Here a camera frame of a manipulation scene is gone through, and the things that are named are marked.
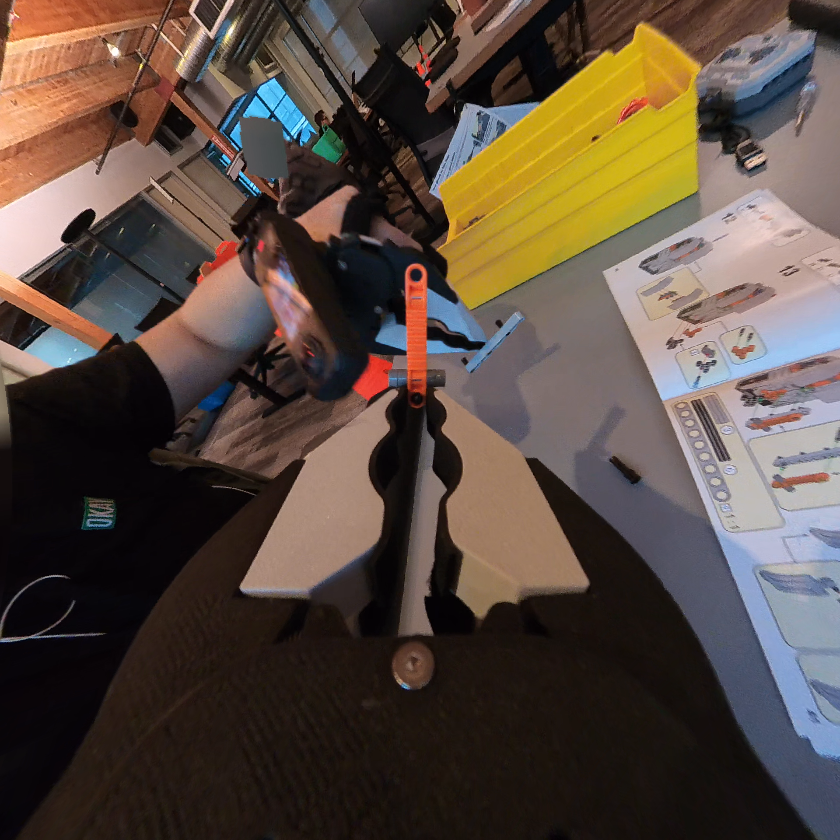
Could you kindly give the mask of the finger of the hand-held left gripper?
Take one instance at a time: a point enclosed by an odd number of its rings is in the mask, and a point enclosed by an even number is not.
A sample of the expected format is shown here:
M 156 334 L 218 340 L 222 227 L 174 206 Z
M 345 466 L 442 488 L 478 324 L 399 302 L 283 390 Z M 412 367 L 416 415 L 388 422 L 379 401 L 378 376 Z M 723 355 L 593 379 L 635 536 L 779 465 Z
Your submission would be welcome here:
M 427 280 L 426 301 L 431 344 L 485 344 L 484 330 L 446 280 Z
M 374 345 L 384 348 L 384 354 L 406 354 L 406 326 L 396 317 L 385 318 L 377 333 Z M 470 313 L 460 314 L 449 321 L 427 318 L 427 354 L 454 354 L 474 352 L 484 346 L 484 330 Z

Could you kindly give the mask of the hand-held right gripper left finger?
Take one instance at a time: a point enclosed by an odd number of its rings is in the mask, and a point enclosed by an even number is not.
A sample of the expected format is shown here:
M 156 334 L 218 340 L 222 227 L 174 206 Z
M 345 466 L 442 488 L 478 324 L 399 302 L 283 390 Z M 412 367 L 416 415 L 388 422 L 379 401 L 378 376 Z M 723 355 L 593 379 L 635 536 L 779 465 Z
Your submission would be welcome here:
M 420 449 L 406 389 L 375 399 L 303 459 L 241 593 L 334 607 L 362 635 L 397 635 Z

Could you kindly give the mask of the orange toy beam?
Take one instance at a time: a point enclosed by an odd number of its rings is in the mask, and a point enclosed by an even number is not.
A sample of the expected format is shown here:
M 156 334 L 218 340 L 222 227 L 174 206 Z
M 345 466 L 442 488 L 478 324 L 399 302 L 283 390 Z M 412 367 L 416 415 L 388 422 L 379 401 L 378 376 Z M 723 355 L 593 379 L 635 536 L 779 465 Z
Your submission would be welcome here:
M 427 270 L 412 263 L 404 276 L 406 314 L 406 393 L 411 407 L 425 405 L 427 395 Z

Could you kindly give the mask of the grey toy beam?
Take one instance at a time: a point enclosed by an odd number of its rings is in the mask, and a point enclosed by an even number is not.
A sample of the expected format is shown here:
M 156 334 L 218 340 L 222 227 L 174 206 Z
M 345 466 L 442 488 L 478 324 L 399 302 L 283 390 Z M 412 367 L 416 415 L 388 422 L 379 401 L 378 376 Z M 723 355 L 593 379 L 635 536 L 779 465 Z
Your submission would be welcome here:
M 521 312 L 515 311 L 506 321 L 498 321 L 497 330 L 491 335 L 488 341 L 484 342 L 482 347 L 474 352 L 471 357 L 468 359 L 464 358 L 465 371 L 469 374 L 477 371 L 525 320 Z

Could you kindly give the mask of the person's left hand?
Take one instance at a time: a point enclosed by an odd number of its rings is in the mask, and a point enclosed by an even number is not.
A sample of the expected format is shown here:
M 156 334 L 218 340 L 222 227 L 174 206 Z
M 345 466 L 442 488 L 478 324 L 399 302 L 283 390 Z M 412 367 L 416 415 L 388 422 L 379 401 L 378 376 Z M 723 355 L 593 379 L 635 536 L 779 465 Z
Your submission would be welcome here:
M 365 196 L 355 187 L 346 185 L 324 197 L 294 221 L 306 232 L 312 242 L 327 245 L 342 234 L 343 220 L 349 205 Z

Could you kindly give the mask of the orange traffic cone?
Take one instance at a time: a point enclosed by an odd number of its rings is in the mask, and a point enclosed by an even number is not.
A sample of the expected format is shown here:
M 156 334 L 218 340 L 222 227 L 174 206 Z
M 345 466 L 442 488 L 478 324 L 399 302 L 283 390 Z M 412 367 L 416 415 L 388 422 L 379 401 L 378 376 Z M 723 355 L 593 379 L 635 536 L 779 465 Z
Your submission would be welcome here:
M 353 385 L 354 393 L 369 402 L 374 397 L 387 391 L 390 387 L 389 375 L 392 367 L 391 360 L 370 354 L 364 372 Z

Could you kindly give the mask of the orange chair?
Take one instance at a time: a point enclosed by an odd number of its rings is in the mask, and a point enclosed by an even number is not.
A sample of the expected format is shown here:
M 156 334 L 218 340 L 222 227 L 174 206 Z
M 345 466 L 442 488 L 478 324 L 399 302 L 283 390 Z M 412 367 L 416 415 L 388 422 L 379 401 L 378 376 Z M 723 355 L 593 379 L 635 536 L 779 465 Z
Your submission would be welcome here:
M 239 241 L 224 241 L 216 247 L 214 258 L 203 262 L 198 267 L 198 275 L 195 280 L 196 285 L 201 284 L 206 277 L 224 266 L 231 259 L 236 259 L 238 257 L 239 245 Z

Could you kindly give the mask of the white instruction sheet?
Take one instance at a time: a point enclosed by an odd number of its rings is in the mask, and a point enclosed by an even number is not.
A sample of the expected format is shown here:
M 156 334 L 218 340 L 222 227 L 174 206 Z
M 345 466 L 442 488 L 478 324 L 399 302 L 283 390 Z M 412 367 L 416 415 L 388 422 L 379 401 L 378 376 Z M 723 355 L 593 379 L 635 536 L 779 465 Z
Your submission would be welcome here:
M 449 177 L 472 161 L 510 127 L 528 116 L 538 105 L 537 101 L 491 108 L 466 104 L 444 158 L 437 168 L 429 189 L 430 194 L 442 200 L 441 186 Z

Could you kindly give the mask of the yellow plastic bin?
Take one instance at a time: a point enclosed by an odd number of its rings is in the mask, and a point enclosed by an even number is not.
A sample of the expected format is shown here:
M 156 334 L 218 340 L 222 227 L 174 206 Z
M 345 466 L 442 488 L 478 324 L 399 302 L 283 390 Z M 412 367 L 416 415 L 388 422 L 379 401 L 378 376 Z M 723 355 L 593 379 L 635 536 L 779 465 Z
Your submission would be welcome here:
M 468 308 L 698 191 L 699 72 L 641 23 L 442 184 L 440 252 Z M 639 97 L 650 107 L 616 125 Z

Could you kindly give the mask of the grey table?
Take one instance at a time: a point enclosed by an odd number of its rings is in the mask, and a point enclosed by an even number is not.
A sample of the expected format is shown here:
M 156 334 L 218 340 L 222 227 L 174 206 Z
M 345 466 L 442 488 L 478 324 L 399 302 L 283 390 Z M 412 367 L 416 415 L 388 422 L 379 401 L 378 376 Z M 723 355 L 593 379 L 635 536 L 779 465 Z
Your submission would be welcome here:
M 570 14 L 571 57 L 557 59 L 547 37 L 549 27 Z M 457 102 L 491 105 L 494 80 L 513 60 L 519 60 L 532 90 L 543 100 L 571 79 L 590 48 L 589 22 L 583 1 L 502 2 L 480 28 L 461 17 L 457 57 L 429 88 L 426 109 L 434 113 Z

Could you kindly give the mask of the person's black sweater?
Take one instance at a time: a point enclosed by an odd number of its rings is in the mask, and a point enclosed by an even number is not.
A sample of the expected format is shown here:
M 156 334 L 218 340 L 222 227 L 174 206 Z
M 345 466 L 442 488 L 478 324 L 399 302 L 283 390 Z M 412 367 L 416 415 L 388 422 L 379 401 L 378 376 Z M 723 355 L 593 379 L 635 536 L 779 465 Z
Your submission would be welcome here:
M 16 474 L 2 595 L 2 838 L 72 760 L 140 625 L 266 480 L 90 450 Z

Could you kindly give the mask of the short black floor lamp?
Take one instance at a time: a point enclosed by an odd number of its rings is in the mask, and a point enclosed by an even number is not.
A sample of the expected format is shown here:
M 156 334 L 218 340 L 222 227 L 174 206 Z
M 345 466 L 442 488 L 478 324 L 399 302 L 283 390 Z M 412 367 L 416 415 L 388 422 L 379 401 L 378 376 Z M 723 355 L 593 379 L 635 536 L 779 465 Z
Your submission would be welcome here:
M 127 257 L 121 251 L 117 250 L 114 247 L 111 247 L 110 245 L 107 245 L 99 235 L 93 233 L 92 226 L 95 221 L 96 213 L 92 208 L 82 211 L 75 218 L 73 218 L 71 222 L 66 226 L 66 228 L 60 235 L 61 242 L 64 245 L 76 245 L 80 243 L 82 239 L 88 239 L 95 246 L 99 247 L 106 253 L 122 261 L 123 264 L 131 268 L 135 273 L 142 276 L 144 279 L 149 280 L 163 291 L 167 292 L 176 301 L 184 302 L 184 297 L 181 296 L 178 292 L 176 292 L 171 287 L 167 286 L 162 280 L 159 280 L 149 271 L 139 266 L 134 260 L 132 260 L 130 257 Z

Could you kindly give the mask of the open instruction booklet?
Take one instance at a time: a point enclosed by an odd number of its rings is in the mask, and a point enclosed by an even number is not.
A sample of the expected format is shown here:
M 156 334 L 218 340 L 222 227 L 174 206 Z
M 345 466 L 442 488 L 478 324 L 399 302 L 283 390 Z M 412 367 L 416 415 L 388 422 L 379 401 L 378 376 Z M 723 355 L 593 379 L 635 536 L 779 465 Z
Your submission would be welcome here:
M 604 272 L 797 734 L 839 757 L 839 244 L 768 190 Z

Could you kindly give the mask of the grey toy hub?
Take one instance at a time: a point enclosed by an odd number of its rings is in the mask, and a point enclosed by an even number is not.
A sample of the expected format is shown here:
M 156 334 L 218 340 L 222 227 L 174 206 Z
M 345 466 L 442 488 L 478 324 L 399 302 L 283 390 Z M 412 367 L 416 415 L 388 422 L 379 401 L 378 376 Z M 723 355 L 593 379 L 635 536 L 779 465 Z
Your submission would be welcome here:
M 742 38 L 700 70 L 698 100 L 722 106 L 732 117 L 746 117 L 803 83 L 812 71 L 815 49 L 811 30 Z

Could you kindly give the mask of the metal air duct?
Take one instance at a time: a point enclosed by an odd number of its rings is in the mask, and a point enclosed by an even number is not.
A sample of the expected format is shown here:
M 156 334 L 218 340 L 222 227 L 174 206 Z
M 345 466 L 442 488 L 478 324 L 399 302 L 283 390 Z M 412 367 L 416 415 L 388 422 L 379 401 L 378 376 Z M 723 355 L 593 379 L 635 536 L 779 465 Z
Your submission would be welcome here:
M 215 64 L 219 72 L 245 74 L 271 31 L 280 8 L 273 1 L 194 1 L 175 73 L 187 83 L 201 80 Z

